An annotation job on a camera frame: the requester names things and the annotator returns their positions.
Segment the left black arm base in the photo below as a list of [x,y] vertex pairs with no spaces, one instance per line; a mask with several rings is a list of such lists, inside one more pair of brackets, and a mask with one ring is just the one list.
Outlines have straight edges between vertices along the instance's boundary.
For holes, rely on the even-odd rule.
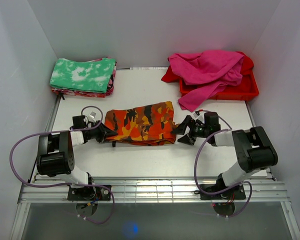
[[111,199],[111,185],[100,186],[77,186],[77,185],[67,185],[68,201],[109,201]]

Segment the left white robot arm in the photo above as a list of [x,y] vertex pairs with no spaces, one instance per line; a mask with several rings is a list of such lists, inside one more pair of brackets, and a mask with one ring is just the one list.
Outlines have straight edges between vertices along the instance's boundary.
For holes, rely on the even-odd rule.
[[79,188],[78,193],[85,200],[90,200],[96,195],[96,187],[92,184],[91,175],[76,166],[74,147],[90,140],[104,143],[108,137],[117,135],[101,121],[95,120],[92,114],[74,116],[69,130],[39,137],[37,171],[41,176],[59,176],[72,188]]

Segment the orange camouflage trousers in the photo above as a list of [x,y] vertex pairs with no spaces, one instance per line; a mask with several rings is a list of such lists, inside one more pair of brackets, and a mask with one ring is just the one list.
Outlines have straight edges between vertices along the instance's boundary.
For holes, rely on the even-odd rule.
[[165,101],[131,109],[113,109],[106,113],[104,125],[115,136],[108,136],[108,142],[125,143],[137,146],[161,146],[174,144],[176,128],[174,107]]

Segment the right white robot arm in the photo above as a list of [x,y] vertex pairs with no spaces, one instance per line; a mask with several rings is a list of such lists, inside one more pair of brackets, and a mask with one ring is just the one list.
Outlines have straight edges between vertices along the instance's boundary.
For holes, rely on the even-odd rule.
[[213,147],[233,147],[236,155],[235,163],[219,174],[214,185],[197,190],[204,196],[219,196],[227,199],[234,189],[247,184],[248,179],[259,171],[263,171],[278,163],[278,154],[265,130],[261,126],[248,130],[234,130],[231,127],[222,129],[223,120],[217,112],[198,110],[196,117],[187,115],[182,123],[172,130],[172,134],[180,135],[179,143],[193,146],[198,138],[204,141],[195,156],[194,167],[198,167],[200,154],[206,144]]

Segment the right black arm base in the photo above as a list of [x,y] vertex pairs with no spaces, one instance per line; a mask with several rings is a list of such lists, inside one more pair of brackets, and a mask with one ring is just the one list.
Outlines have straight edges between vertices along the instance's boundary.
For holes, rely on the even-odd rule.
[[228,189],[227,191],[222,190],[221,193],[216,194],[215,192],[219,191],[215,184],[200,184],[199,185],[205,192],[203,193],[199,189],[194,191],[195,195],[200,195],[201,200],[245,200],[246,193],[242,185],[237,185],[233,188]]

